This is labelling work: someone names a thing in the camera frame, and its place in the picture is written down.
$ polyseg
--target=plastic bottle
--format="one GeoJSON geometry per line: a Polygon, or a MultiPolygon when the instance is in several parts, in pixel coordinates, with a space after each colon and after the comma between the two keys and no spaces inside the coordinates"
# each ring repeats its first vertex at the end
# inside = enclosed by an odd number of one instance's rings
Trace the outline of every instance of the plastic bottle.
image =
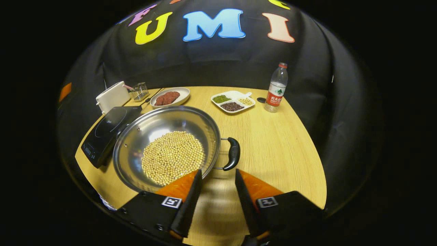
{"type": "Polygon", "coordinates": [[[282,97],[284,96],[285,87],[288,83],[287,64],[279,63],[279,67],[274,71],[270,79],[269,92],[267,93],[264,108],[269,112],[276,112],[282,97]]]}

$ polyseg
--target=pink straw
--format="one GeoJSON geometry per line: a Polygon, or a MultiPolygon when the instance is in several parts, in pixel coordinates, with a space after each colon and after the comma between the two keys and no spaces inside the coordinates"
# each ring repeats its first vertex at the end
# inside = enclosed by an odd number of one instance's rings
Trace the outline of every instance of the pink straw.
{"type": "Polygon", "coordinates": [[[132,88],[132,87],[130,87],[130,86],[127,86],[127,85],[125,85],[125,84],[123,85],[123,87],[124,87],[124,88],[127,88],[127,89],[129,89],[129,90],[131,90],[131,91],[134,91],[134,90],[135,90],[134,88],[132,88]]]}

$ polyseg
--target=letter m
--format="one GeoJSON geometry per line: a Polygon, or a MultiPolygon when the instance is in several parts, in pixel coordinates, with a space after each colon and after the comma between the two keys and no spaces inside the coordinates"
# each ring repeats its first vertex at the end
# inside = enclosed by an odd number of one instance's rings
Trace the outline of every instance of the letter m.
{"type": "Polygon", "coordinates": [[[243,11],[239,9],[223,9],[214,19],[211,19],[205,12],[196,11],[184,15],[187,19],[187,35],[183,40],[194,41],[202,38],[202,34],[198,32],[199,27],[209,38],[214,36],[217,29],[222,26],[222,30],[218,33],[221,38],[244,38],[246,34],[241,31],[240,14],[243,11]]]}

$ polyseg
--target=white plate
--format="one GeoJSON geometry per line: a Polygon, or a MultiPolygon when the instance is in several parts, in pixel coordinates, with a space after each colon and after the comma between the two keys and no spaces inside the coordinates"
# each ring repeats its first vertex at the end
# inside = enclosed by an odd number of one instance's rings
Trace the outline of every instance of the white plate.
{"type": "Polygon", "coordinates": [[[221,110],[225,111],[226,113],[235,114],[235,113],[238,113],[238,112],[243,111],[245,109],[248,109],[248,108],[250,108],[252,106],[255,106],[255,100],[253,100],[249,96],[246,96],[246,94],[243,94],[243,93],[241,93],[239,91],[226,91],[226,92],[219,93],[219,94],[216,94],[216,95],[212,96],[211,97],[211,102],[213,102],[215,105],[217,105],[221,110]],[[216,103],[213,100],[213,98],[216,97],[216,96],[220,96],[220,95],[225,95],[227,98],[230,98],[231,100],[226,101],[226,102],[216,103]],[[242,104],[241,102],[238,101],[238,99],[241,99],[241,98],[248,98],[253,104],[250,105],[250,106],[244,105],[244,104],[242,104]],[[228,110],[226,110],[226,109],[221,107],[223,104],[230,103],[230,102],[236,102],[238,105],[240,105],[240,106],[242,106],[244,108],[236,110],[236,111],[228,111],[228,110]]]}
{"type": "Polygon", "coordinates": [[[188,97],[190,97],[190,90],[184,87],[175,87],[175,88],[170,88],[170,89],[166,89],[161,91],[160,93],[154,95],[152,97],[152,99],[150,100],[150,105],[152,105],[153,108],[157,109],[157,108],[163,108],[163,107],[168,107],[168,106],[175,106],[175,105],[181,105],[182,103],[186,102],[188,100],[188,97]],[[156,103],[156,99],[159,96],[162,96],[164,94],[166,94],[167,92],[170,91],[177,91],[179,92],[180,96],[178,98],[176,98],[176,100],[174,100],[173,103],[167,104],[167,105],[163,105],[163,106],[155,106],[156,103]]]}

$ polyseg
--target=stainless steel pot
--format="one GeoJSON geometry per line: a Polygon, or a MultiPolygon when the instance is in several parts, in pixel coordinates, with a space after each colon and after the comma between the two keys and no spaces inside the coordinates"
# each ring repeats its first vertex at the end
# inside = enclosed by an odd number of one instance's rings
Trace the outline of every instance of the stainless steel pot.
{"type": "Polygon", "coordinates": [[[219,127],[207,113],[187,106],[169,106],[150,111],[119,131],[113,161],[115,171],[125,185],[137,192],[156,192],[162,187],[145,175],[141,158],[146,146],[173,131],[186,131],[202,144],[205,153],[200,166],[202,178],[213,168],[219,156],[221,140],[228,140],[231,144],[229,162],[216,169],[227,171],[238,164],[239,143],[231,137],[220,138],[219,127]]]}

